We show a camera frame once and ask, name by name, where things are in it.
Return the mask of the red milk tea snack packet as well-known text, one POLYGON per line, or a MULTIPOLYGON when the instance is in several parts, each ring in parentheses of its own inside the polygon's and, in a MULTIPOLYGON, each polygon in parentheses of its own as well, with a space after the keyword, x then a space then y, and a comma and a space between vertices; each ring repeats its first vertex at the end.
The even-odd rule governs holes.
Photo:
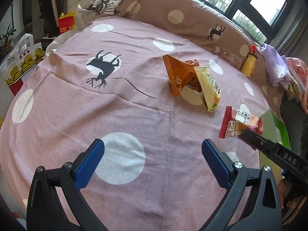
POLYGON ((227 106, 221 124, 219 138, 238 137, 246 129, 263 134, 262 119, 234 107, 227 106))

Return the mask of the green white cardboard box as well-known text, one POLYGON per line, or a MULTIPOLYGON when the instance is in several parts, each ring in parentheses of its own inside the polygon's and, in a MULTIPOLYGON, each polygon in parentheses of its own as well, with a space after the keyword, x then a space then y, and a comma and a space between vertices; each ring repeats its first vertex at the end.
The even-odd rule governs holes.
MULTIPOLYGON (((261 120, 263 122, 262 137, 274 143, 280 143, 289 149, 290 142, 284 122, 271 110, 268 110, 262 114, 261 120)), ((282 169, 261 152, 259 152, 259 161, 260 167, 268 165, 271 168, 276 184, 278 184, 278 182, 282 180, 282 169)))

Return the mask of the dark grey sofa cushion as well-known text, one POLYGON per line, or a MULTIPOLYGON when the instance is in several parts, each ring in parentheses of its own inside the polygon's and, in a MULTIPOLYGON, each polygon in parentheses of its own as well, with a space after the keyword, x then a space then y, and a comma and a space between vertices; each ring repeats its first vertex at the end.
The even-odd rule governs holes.
POLYGON ((284 93, 280 114, 289 136, 290 148, 307 160, 307 114, 295 100, 288 101, 284 93))

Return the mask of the yellow bear bottle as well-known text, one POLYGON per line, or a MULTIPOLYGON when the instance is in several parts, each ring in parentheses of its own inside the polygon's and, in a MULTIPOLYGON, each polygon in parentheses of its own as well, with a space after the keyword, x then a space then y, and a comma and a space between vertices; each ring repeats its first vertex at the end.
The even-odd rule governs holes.
POLYGON ((241 67, 241 72, 245 74, 247 78, 251 77, 257 60, 256 46, 252 45, 252 51, 247 54, 247 58, 241 67))

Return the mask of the pale yellow chips packet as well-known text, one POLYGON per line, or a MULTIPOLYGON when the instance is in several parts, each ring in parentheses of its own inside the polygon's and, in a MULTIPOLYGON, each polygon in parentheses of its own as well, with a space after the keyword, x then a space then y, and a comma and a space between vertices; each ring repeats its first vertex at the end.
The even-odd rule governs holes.
POLYGON ((215 111, 220 102, 221 91, 207 66, 196 66, 194 69, 202 88, 207 109, 209 112, 215 111))

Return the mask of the clear plastic bottle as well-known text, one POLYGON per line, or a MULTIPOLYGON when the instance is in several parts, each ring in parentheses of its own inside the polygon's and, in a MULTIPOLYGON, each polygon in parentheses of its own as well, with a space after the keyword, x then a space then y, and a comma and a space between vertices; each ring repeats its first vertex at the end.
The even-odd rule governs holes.
POLYGON ((221 59, 228 62, 231 66, 233 66, 237 70, 241 68, 242 59, 233 54, 232 52, 220 49, 218 46, 215 46, 213 48, 213 53, 215 55, 218 55, 221 59))

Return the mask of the orange snack packet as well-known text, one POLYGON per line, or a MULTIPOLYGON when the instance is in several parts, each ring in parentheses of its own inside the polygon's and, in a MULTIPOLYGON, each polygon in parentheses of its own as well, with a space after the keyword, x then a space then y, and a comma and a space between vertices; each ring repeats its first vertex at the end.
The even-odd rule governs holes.
POLYGON ((199 66, 199 62, 194 60, 182 61, 170 55, 164 55, 163 61, 173 96, 178 96, 182 89, 188 85, 196 92, 202 92, 194 67, 199 66))

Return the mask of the white fries print bag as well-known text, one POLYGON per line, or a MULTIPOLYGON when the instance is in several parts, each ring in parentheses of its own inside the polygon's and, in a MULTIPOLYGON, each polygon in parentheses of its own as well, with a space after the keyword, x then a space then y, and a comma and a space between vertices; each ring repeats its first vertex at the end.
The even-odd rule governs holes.
POLYGON ((34 43, 33 35, 24 34, 15 49, 1 66, 3 79, 15 96, 34 68, 43 60, 45 53, 41 43, 34 43))

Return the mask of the pink polka dot bedsheet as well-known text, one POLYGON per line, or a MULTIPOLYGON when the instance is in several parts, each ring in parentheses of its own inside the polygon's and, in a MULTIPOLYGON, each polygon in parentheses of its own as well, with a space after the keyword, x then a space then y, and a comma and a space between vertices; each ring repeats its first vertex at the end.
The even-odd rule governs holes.
POLYGON ((276 102, 264 57, 247 78, 213 53, 242 59, 253 41, 231 21, 192 0, 120 0, 37 64, 1 128, 1 169, 27 209, 39 166, 62 167, 104 142, 80 190, 104 230, 202 230, 226 194, 202 154, 211 139, 233 162, 261 168, 239 137, 219 138, 227 106, 261 117, 276 102), (207 66, 221 98, 209 112, 202 92, 173 96, 163 56, 207 66))

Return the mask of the potted plant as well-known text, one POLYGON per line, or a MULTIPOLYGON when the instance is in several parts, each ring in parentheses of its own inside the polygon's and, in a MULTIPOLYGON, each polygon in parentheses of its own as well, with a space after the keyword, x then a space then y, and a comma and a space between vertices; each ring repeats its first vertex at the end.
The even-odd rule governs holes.
POLYGON ((5 51, 6 53, 9 53, 14 46, 13 43, 13 36, 16 32, 16 29, 11 26, 11 23, 7 27, 7 31, 5 34, 1 34, 1 51, 5 51))

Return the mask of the red yellow paper bag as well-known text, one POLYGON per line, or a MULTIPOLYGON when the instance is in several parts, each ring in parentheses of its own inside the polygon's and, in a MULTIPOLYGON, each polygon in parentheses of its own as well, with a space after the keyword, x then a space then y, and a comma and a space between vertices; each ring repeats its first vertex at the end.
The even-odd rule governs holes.
POLYGON ((75 26, 75 15, 76 13, 61 13, 59 18, 59 33, 63 34, 70 31, 75 26))

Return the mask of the striped cloth pile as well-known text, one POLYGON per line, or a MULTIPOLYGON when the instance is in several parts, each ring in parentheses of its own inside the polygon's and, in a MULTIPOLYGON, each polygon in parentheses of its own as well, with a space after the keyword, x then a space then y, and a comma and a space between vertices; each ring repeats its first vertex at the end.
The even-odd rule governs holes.
POLYGON ((96 18, 113 16, 120 0, 80 0, 75 13, 75 24, 83 29, 96 18))

